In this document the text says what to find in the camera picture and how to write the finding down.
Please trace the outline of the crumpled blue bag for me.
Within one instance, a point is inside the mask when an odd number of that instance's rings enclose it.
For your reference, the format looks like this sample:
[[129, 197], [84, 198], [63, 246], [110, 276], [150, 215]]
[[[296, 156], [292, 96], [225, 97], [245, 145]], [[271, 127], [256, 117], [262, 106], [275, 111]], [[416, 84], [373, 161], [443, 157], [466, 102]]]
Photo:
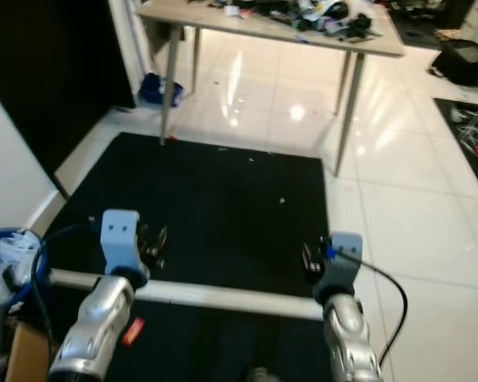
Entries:
[[[173, 83], [173, 86], [173, 98], [170, 105], [177, 107], [185, 95], [185, 88], [178, 83]], [[163, 104], [166, 89], [167, 82], [159, 74], [147, 73], [141, 80], [137, 97], [149, 104]]]

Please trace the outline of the brown cardboard box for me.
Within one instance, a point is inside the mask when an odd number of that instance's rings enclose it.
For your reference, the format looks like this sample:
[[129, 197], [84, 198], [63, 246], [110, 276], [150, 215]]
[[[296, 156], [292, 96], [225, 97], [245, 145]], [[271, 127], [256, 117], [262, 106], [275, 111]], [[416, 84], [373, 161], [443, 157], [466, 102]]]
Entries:
[[7, 357], [5, 382], [47, 382], [49, 339], [30, 324], [14, 324], [12, 347]]

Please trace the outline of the wooden table with metal legs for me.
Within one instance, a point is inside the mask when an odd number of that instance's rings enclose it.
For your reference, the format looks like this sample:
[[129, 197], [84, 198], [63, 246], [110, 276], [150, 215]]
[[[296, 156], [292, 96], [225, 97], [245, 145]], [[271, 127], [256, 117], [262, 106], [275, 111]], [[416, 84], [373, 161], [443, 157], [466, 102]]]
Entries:
[[[224, 10], [212, 10], [206, 5], [192, 3], [191, 0], [149, 0], [139, 5], [135, 14], [141, 22], [162, 23], [166, 26], [167, 60], [163, 79], [167, 82], [166, 96], [173, 98], [174, 86], [178, 74], [180, 55], [178, 47], [182, 43], [183, 30], [193, 29], [193, 58], [192, 69], [198, 69], [199, 51], [202, 43], [202, 31], [216, 30], [255, 39], [285, 41], [285, 43], [333, 49], [345, 53], [343, 69], [339, 76], [339, 90], [337, 105], [343, 113], [339, 142], [331, 173], [338, 174], [343, 164], [346, 142], [351, 134], [352, 120], [355, 119], [355, 107], [359, 101], [359, 89], [362, 87], [364, 62], [367, 56], [382, 56], [388, 58], [402, 58], [406, 51], [400, 37], [395, 35], [395, 28], [390, 21], [387, 11], [378, 5], [370, 5], [370, 11], [376, 16], [371, 27], [367, 29], [365, 37], [327, 37], [322, 32], [297, 28], [297, 18], [291, 18], [291, 25], [282, 25], [279, 21], [269, 21], [268, 16], [253, 16], [240, 18], [229, 16]], [[308, 44], [296, 40], [297, 35], [308, 38]]]

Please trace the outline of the large black floor mat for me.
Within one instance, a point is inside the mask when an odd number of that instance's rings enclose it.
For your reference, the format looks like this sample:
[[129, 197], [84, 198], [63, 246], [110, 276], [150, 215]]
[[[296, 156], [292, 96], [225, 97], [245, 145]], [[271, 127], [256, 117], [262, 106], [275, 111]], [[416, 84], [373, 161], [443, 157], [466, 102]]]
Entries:
[[304, 245], [329, 232], [318, 158], [123, 132], [109, 143], [51, 229], [134, 210], [149, 236], [167, 233], [151, 277], [311, 296]]

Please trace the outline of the small red packet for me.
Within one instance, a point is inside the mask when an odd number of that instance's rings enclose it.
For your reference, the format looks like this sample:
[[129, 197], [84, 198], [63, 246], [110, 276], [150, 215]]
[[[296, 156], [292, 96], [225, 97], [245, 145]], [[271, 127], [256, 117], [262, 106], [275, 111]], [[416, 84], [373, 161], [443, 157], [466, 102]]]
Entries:
[[139, 337], [142, 329], [145, 325], [145, 321], [141, 317], [136, 317], [132, 320], [131, 324], [123, 332], [122, 343], [125, 346], [131, 346]]

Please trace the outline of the black mat with white lines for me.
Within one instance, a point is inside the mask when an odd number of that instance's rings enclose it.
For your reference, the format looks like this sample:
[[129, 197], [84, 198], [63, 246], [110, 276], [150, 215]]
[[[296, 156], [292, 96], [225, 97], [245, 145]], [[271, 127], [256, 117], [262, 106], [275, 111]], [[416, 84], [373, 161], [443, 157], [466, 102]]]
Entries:
[[478, 181], [478, 156], [473, 153], [478, 143], [478, 104], [441, 98], [433, 98], [433, 104], [441, 113], [454, 146], [464, 155], [473, 178]]

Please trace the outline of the black carry case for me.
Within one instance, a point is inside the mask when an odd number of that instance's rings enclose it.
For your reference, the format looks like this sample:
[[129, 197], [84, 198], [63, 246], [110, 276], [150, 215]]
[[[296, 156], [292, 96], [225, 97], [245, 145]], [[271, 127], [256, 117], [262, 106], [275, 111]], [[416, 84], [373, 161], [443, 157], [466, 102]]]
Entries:
[[448, 39], [440, 43], [441, 51], [429, 66], [429, 73], [457, 86], [478, 88], [478, 43]]

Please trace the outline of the grey robot foot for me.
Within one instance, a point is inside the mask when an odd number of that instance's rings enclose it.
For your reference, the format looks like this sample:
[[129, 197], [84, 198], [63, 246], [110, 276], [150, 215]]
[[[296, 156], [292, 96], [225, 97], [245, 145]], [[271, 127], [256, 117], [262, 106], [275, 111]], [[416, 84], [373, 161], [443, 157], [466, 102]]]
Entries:
[[250, 368], [244, 375], [243, 382], [280, 382], [280, 379], [274, 372], [268, 368], [256, 367]]

